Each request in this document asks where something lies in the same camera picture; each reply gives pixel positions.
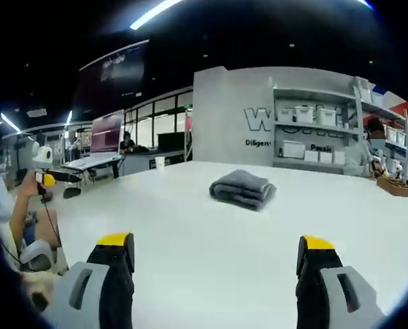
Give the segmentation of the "person's left hand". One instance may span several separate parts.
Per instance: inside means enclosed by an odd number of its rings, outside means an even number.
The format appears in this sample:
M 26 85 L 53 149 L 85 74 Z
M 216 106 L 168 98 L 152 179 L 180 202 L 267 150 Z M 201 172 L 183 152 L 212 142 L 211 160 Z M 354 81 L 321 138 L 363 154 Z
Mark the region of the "person's left hand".
M 19 187 L 18 195 L 22 197 L 33 197 L 39 195 L 40 183 L 36 180 L 36 171 L 28 171 Z

